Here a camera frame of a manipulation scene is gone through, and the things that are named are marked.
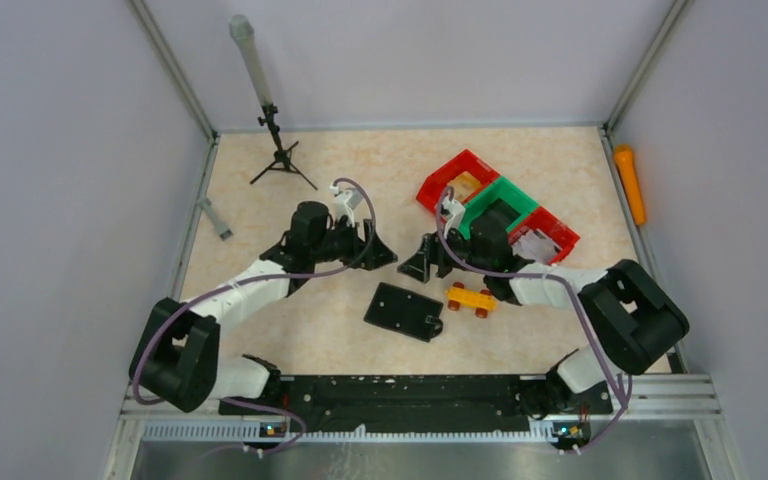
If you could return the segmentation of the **black leather card holder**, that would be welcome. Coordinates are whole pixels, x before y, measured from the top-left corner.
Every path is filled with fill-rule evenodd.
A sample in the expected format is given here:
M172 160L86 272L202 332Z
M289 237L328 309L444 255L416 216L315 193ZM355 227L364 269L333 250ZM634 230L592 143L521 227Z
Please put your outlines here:
M440 318L442 308L443 304L437 300L381 282L363 320L388 331L430 342L444 329Z

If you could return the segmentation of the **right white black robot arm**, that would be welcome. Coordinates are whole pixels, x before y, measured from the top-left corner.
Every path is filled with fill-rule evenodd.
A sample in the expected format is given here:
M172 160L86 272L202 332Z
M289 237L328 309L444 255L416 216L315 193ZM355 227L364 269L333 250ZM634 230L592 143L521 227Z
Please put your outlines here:
M517 255L494 217L478 218L468 237L456 229L425 234L398 268L422 283L454 269L482 275L489 294L500 302L569 309L578 317L586 346L546 375L543 397L560 412L574 411L598 383L606 383L626 406L633 377L690 330L686 315L636 261L594 269L542 264Z

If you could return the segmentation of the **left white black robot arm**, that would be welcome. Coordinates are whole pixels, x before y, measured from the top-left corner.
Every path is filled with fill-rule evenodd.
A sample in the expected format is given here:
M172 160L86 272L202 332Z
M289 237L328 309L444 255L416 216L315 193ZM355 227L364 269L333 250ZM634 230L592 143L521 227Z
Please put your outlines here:
M129 368L134 399L191 412L211 397L237 396L257 413L274 410L281 397L274 366L253 356L220 362L222 332L296 293L320 264L373 271L396 259L374 219L357 224L350 213L300 203L281 239L242 273L190 300L153 306Z

